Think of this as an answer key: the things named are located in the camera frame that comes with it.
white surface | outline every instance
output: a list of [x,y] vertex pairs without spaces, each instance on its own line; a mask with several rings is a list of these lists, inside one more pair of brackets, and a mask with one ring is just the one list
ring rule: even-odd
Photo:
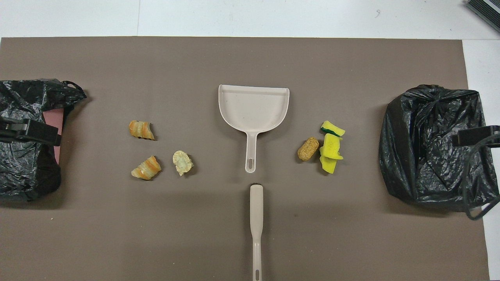
[[1,0],[0,37],[135,36],[139,0]]
[[[500,34],[462,0],[0,1],[0,38],[136,35],[475,39],[463,43],[469,88],[500,125]],[[500,280],[500,206],[483,220],[490,278]]]
[[141,0],[137,34],[500,39],[461,0]]
[[[500,125],[500,40],[464,40],[463,54],[469,89],[479,92],[487,125]],[[500,176],[500,148],[493,148]],[[483,217],[489,278],[500,280],[500,204]]]

black garbage bag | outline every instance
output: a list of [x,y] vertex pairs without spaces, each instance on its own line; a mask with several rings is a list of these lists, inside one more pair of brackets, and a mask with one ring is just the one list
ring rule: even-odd
[[490,149],[482,146],[470,155],[473,147],[452,143],[459,130],[482,126],[477,91],[420,85],[398,96],[385,111],[378,150],[389,194],[468,215],[470,209],[496,200],[499,189]]
[[[71,109],[85,99],[78,85],[56,79],[0,81],[0,115],[45,123],[43,112]],[[39,142],[0,142],[0,200],[31,201],[59,188],[54,147]]]

dustpan handle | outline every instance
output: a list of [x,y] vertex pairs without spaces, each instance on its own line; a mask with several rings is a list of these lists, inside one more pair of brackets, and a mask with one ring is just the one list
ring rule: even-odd
[[255,172],[257,156],[257,134],[254,132],[246,133],[246,158],[245,170],[247,173]]

white plastic handle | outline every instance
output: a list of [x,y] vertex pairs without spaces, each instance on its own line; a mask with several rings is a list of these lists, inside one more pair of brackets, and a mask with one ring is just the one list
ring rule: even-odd
[[250,231],[253,248],[253,281],[262,281],[261,236],[264,226],[264,188],[250,186]]
[[255,172],[256,155],[257,155],[257,135],[258,133],[246,133],[246,158],[245,170],[247,173]]

food scrap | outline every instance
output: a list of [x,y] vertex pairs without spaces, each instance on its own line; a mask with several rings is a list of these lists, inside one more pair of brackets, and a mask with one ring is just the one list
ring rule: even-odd
[[323,156],[323,146],[319,148],[319,161],[321,162],[321,167],[325,172],[333,174],[335,171],[335,166],[337,165],[337,159],[332,159]]
[[128,124],[128,130],[130,134],[136,138],[143,138],[149,140],[155,140],[153,133],[151,132],[149,122],[132,120],[130,124]]
[[335,126],[334,124],[330,123],[330,121],[325,121],[321,125],[321,131],[327,133],[327,134],[332,134],[337,137],[342,137],[346,131]]
[[302,161],[307,161],[311,159],[314,153],[318,150],[320,143],[314,137],[308,138],[304,144],[298,149],[297,155],[298,158]]
[[132,176],[149,181],[161,170],[162,168],[160,167],[160,164],[158,164],[156,158],[151,156],[137,166],[137,168],[132,170]]
[[193,162],[191,162],[189,156],[182,150],[177,150],[173,154],[172,161],[175,165],[175,169],[179,173],[179,176],[184,175],[184,173],[189,172],[189,170],[194,167]]
[[341,140],[341,137],[338,137],[334,134],[325,134],[323,142],[323,152],[321,153],[321,155],[337,160],[344,159],[344,157],[342,157],[339,153],[339,149],[341,148]]

